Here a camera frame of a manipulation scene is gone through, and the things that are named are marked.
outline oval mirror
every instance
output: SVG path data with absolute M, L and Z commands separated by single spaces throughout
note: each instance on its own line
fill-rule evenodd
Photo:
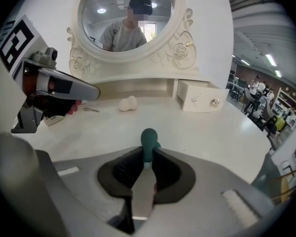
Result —
M 160 34 L 172 4 L 172 0 L 85 0 L 83 29 L 95 48 L 129 51 Z

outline gray t-shirt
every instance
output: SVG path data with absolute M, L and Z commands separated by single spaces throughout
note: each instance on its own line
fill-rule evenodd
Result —
M 139 27 L 128 29 L 121 20 L 107 26 L 99 42 L 107 47 L 112 46 L 113 52 L 124 52 L 146 44 L 147 40 Z

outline window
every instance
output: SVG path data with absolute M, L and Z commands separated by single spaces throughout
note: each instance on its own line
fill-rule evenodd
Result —
M 142 32 L 144 33 L 147 42 L 151 41 L 154 37 L 156 37 L 156 24 L 155 23 L 147 23 L 143 24 L 141 27 Z

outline drawer handle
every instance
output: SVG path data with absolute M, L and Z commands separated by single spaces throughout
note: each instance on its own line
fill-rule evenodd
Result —
M 210 106 L 216 108 L 219 105 L 220 101 L 219 99 L 212 99 Z

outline teal object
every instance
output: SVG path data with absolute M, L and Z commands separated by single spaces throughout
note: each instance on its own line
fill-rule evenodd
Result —
M 156 145 L 154 146 L 155 148 L 161 148 L 161 145 L 159 142 L 156 143 Z
M 160 146 L 160 144 L 157 141 L 158 140 L 157 132 L 152 128 L 147 128 L 142 132 L 140 139 L 141 139 L 142 147 L 144 151 L 143 162 L 152 162 L 153 161 L 152 149 L 154 147 L 157 147 L 157 145 Z

